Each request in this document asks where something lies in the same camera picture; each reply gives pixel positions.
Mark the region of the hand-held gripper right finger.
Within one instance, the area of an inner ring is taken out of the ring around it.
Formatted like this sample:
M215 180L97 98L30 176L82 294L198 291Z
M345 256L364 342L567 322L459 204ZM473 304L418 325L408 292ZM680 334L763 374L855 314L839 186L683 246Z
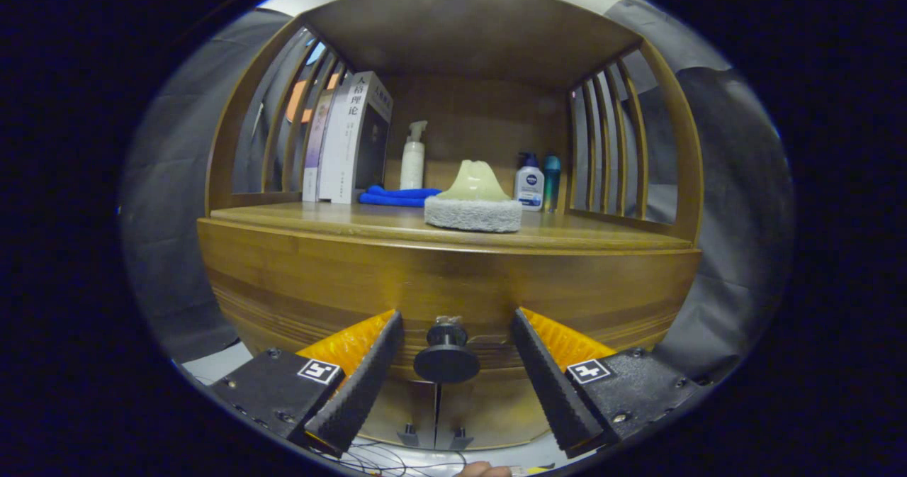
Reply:
M509 331L558 448L570 458L639 441L706 386L655 352L616 351L526 308L515 310Z

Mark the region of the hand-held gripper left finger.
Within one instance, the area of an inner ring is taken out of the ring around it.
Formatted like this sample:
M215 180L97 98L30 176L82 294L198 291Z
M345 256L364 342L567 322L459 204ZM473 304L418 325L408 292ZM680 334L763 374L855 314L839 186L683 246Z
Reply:
M375 405L403 338L401 313L386 311L296 352L266 349L210 387L280 438L341 457Z

